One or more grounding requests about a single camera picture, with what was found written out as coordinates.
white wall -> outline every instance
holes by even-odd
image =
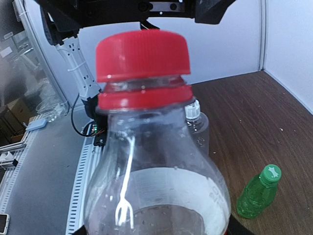
[[[45,39],[39,6],[26,0],[26,7],[48,62],[70,101],[77,89],[63,59]],[[189,83],[197,83],[258,70],[260,55],[260,1],[237,0],[227,10],[219,25],[196,24],[192,19],[154,18],[149,22],[161,29],[183,35],[188,42],[192,75]],[[120,23],[84,28],[79,33],[82,52],[95,76],[95,48],[113,34],[138,30],[139,23]]]
[[[265,70],[313,114],[313,1],[267,0]]]

clear plastic bottle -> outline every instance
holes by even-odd
[[[188,129],[194,142],[206,156],[209,156],[209,119],[201,112],[198,100],[185,106]]]
[[[122,33],[98,46],[98,82],[107,82],[99,112],[109,112],[109,131],[86,194],[89,235],[225,233],[225,181],[185,122],[194,98],[177,74],[189,72],[186,41],[175,33]]]

black cable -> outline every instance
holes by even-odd
[[[73,126],[74,131],[75,131],[78,135],[83,136],[83,137],[92,137],[92,136],[94,136],[94,134],[96,134],[96,132],[92,132],[92,133],[89,134],[89,135],[84,135],[84,134],[80,133],[80,132],[76,129],[75,125],[74,125],[74,118],[73,118],[73,116],[74,116],[74,115],[73,115],[73,114],[74,114],[74,107],[75,107],[75,105],[76,105],[76,103],[77,103],[77,101],[78,101],[78,98],[79,98],[79,94],[78,94],[78,96],[77,96],[77,98],[76,98],[76,100],[75,100],[75,102],[74,102],[74,104],[73,104],[72,112],[71,112],[71,114],[70,114],[70,121],[71,121],[71,123],[72,123],[72,126]]]

cardboard box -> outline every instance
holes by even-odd
[[[31,111],[20,98],[12,101],[11,103],[8,103],[7,106],[21,123],[25,122],[26,124],[28,124],[29,119],[33,117]]]

white bracket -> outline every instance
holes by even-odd
[[[63,45],[56,45],[56,48],[67,64],[67,71],[74,75],[80,98],[86,101],[95,97],[101,88],[88,68],[78,38],[67,38],[63,42]]]

